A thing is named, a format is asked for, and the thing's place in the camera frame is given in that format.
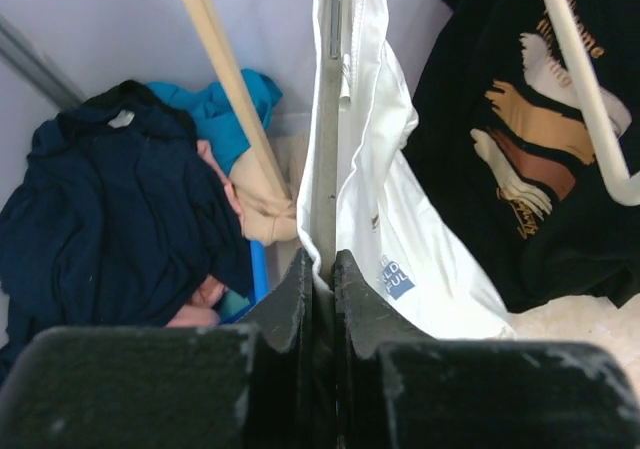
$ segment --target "pink clothing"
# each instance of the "pink clothing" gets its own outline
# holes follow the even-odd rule
[[[224,186],[224,193],[227,195],[227,199],[229,199],[229,204],[231,204],[233,212],[238,215],[238,219],[240,219],[240,227],[244,232],[244,211],[242,210],[238,196],[236,196],[236,190],[234,189],[233,184],[231,184],[229,178],[227,178],[227,176],[224,175],[224,172],[222,172],[222,168],[218,162],[213,158],[211,144],[209,141],[198,141],[198,155],[204,162],[211,166],[220,178],[220,182],[222,182],[222,185]]]
[[[169,321],[167,327],[215,326],[219,324],[220,317],[211,308],[222,299],[225,292],[227,292],[227,288],[222,282],[211,275],[207,276],[191,296],[189,302],[182,306]]]

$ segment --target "metal hook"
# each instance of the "metal hook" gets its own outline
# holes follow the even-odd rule
[[[337,59],[340,52],[340,29],[342,27],[342,0],[331,0],[329,57]]]

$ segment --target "navy blue shirt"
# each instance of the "navy blue shirt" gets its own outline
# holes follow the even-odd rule
[[[46,328],[164,326],[207,274],[249,293],[248,241],[183,115],[128,81],[36,130],[0,213],[0,375]]]

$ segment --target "black t-shirt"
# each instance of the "black t-shirt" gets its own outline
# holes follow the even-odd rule
[[[632,173],[640,0],[567,0]],[[405,149],[447,225],[515,312],[640,288],[640,208],[606,192],[543,0],[445,0]]]

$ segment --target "folded fabric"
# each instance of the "folded fabric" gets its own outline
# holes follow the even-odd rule
[[[245,214],[244,235],[265,246],[296,238],[296,206],[291,199],[275,196],[253,148],[242,154],[229,176]]]
[[[295,206],[291,200],[271,194],[253,149],[242,154],[231,170],[237,189],[220,169],[208,141],[198,141],[198,154],[220,178],[244,237],[266,246],[296,237]]]
[[[212,275],[208,275],[189,302],[182,306],[169,321],[167,327],[215,326],[220,317],[212,309],[227,292],[227,287]]]
[[[250,69],[243,70],[242,77],[263,126],[268,127],[282,92],[270,78]],[[164,103],[191,115],[198,138],[211,143],[215,160],[229,175],[236,159],[249,148],[249,141],[222,85],[214,82],[200,92],[190,92],[166,82],[152,82],[148,87]]]
[[[252,290],[249,243],[192,124],[129,81],[36,130],[0,213],[0,376],[49,327],[165,326],[207,275]]]
[[[216,313],[220,317],[221,324],[231,324],[246,314],[249,309],[251,309],[251,300],[248,297],[242,297],[237,292],[229,290],[216,306]]]
[[[274,137],[270,140],[280,170],[289,186],[291,199],[294,201],[298,198],[300,191],[309,149],[309,135],[308,130],[302,130],[293,135]]]
[[[213,158],[213,154],[211,152],[211,144],[209,143],[209,141],[198,141],[198,155],[204,162],[209,165],[209,167],[211,167],[211,169],[213,169],[213,171],[220,179],[220,182],[224,187],[224,193],[227,195],[227,199],[229,200],[229,204],[231,204],[233,211],[237,214],[238,220],[240,221],[240,226],[244,228],[244,211],[242,210],[242,205],[240,204],[238,196],[236,195],[236,190],[229,178],[222,171],[222,168],[220,167],[218,162]]]

